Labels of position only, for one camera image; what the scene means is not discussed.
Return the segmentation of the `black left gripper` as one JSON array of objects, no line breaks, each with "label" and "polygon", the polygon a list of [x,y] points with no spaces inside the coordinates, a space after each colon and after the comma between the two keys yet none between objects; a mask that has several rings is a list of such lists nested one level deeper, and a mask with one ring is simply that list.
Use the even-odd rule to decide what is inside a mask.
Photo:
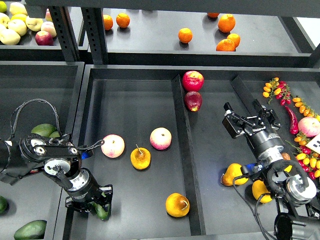
[{"label": "black left gripper", "polygon": [[65,207],[77,212],[93,212],[92,202],[102,206],[102,220],[108,220],[111,216],[113,186],[98,184],[91,172],[76,172],[74,175],[66,174],[69,181],[66,188],[68,196],[65,199]]}]

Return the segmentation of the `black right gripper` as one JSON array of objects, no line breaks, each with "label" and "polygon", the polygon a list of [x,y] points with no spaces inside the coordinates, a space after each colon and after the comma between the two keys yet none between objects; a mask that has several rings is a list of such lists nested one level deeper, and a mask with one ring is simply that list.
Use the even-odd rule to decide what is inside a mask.
[{"label": "black right gripper", "polygon": [[[257,99],[253,101],[253,107],[257,111],[258,124],[261,126],[248,137],[248,145],[253,155],[256,160],[281,160],[285,144],[277,133],[281,127],[279,118],[273,109],[267,109]],[[222,124],[229,135],[233,139],[248,135],[247,118],[236,114],[229,102],[226,102],[223,108],[225,114]]]}]

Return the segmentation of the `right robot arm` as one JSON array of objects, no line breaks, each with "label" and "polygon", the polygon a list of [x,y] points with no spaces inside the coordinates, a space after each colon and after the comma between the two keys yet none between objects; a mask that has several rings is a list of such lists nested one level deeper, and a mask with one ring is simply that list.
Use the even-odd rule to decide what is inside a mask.
[{"label": "right robot arm", "polygon": [[243,165],[240,174],[231,177],[232,185],[240,179],[258,180],[265,184],[267,195],[275,199],[277,216],[274,237],[277,240],[318,240],[320,211],[312,205],[317,188],[295,160],[285,160],[281,154],[284,142],[277,130],[281,127],[272,109],[252,102],[252,116],[240,116],[226,102],[222,124],[235,139],[245,136],[255,163]]}]

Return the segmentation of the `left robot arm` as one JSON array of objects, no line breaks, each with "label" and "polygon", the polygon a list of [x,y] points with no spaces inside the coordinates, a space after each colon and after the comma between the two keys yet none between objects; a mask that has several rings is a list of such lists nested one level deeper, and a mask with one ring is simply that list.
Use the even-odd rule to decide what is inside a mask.
[{"label": "left robot arm", "polygon": [[18,106],[10,120],[10,136],[0,141],[0,180],[14,185],[19,180],[44,173],[67,193],[65,207],[80,213],[97,215],[108,220],[111,215],[113,186],[101,186],[92,173],[82,167],[82,154],[92,155],[92,150],[101,147],[100,139],[91,146],[75,146],[70,133],[58,137],[46,137],[31,133],[14,141],[18,119],[23,108],[33,102],[47,103],[36,98]]}]

